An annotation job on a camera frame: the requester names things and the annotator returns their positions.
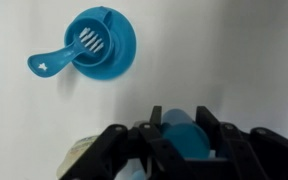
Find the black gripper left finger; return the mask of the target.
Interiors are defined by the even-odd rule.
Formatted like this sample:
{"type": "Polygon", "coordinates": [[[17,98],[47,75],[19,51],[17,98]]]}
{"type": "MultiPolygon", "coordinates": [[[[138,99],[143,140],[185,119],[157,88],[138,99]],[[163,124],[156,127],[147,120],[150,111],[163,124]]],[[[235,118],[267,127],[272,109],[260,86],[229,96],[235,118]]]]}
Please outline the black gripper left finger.
{"type": "Polygon", "coordinates": [[[112,124],[100,135],[77,141],[69,151],[73,161],[59,180],[115,180],[132,159],[140,160],[146,180],[196,180],[185,158],[163,137],[161,110],[155,106],[148,121],[131,129],[112,124]]]}

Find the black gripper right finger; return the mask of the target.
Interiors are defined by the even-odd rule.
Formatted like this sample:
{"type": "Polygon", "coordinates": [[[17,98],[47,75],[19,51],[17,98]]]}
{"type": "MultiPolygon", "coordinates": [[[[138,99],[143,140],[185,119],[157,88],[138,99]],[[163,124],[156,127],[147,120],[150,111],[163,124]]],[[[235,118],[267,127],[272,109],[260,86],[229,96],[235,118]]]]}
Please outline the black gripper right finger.
{"type": "Polygon", "coordinates": [[[265,127],[243,132],[198,106],[195,122],[206,133],[215,157],[196,168],[206,180],[288,180],[288,138],[265,127]]]}

